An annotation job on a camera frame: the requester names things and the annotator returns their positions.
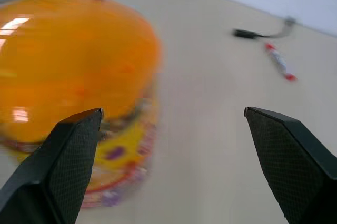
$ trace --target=black cable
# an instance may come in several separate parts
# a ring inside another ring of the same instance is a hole
[[[236,37],[248,38],[248,39],[257,39],[261,38],[282,38],[290,34],[296,20],[294,18],[288,17],[284,20],[284,26],[281,32],[273,35],[261,35],[257,32],[252,32],[248,30],[235,29],[233,35]]]

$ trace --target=table surface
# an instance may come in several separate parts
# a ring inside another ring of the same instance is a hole
[[[335,155],[337,38],[300,25],[274,41],[298,77],[287,82],[263,43],[282,20],[228,0],[115,0],[141,12],[164,44],[162,117],[148,181],[116,208],[82,210],[79,224],[286,224],[263,176],[243,111],[302,121]],[[0,183],[15,166],[0,159]]]

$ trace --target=pink object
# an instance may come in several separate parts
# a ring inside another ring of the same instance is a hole
[[[269,55],[276,62],[277,66],[278,66],[280,72],[283,74],[283,76],[289,81],[297,80],[296,76],[289,71],[284,58],[275,49],[275,47],[272,44],[266,43],[265,48],[268,51]]]

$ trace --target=orange container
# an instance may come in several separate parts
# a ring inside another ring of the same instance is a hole
[[[97,194],[84,202],[101,205],[103,195],[143,169],[151,153],[160,54],[149,23],[113,1],[21,0],[1,8],[4,144],[25,158],[58,121],[102,107],[104,139],[88,188]]]

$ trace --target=red marker cap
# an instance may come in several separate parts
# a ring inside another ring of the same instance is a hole
[[[295,81],[295,80],[297,80],[296,76],[293,75],[293,74],[291,74],[291,73],[287,73],[287,74],[285,75],[285,78],[286,78],[287,80],[289,80],[289,81]]]
[[[273,50],[273,49],[275,49],[275,47],[274,47],[273,45],[269,44],[269,43],[266,43],[266,44],[265,44],[265,48],[266,48],[267,50]]]

